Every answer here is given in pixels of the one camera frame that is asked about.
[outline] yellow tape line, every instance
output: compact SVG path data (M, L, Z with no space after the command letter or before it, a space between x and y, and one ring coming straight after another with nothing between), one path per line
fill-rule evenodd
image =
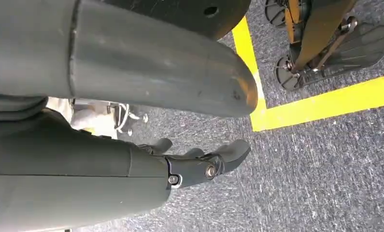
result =
M263 94L263 87L260 81L260 75L258 72L255 52L253 50L252 38L250 37L249 26L247 25L246 17L238 23L238 25L232 30L234 43L236 45L237 54L249 67L252 72L257 85L258 101L257 108L250 114L253 130L264 130L265 121L258 120L265 117L266 112L266 99Z
M257 82L259 104L250 115L253 131L271 130L304 122L344 115L384 106L384 76L300 101L266 109L247 20L232 31L236 51Z

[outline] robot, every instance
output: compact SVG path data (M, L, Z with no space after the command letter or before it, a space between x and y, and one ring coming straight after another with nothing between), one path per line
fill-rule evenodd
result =
M243 140L166 155L168 139L135 145L93 136L45 107L50 96L250 114L256 82L216 41L250 1L187 2L0 0L0 231L60 230L150 210L172 189L211 181L244 161L250 146ZM291 42L276 68L284 88L384 55L384 26L343 20L354 2L272 3L276 18L284 12L276 25L287 26Z

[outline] screw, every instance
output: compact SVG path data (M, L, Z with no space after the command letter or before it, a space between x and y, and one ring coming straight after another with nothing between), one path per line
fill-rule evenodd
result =
M179 182L179 177L176 175L171 175L169 176L168 182L171 185L176 185Z
M149 121L149 116L148 116L148 114L144 114L143 115L143 122L144 123L147 123Z
M217 172L216 167L213 164L210 164L206 168L206 177L208 179L212 179L216 175L216 172Z

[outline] robotic foot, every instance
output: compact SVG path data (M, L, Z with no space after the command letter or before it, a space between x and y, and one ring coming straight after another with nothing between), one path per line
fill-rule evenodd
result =
M359 23L353 16L343 19L354 3L276 0L276 5L266 6L266 16L275 17L267 19L276 27L276 18L284 20L289 35L289 51L277 61L274 71L284 89L296 90L366 68L384 56L384 25ZM284 17L278 7L284 8Z

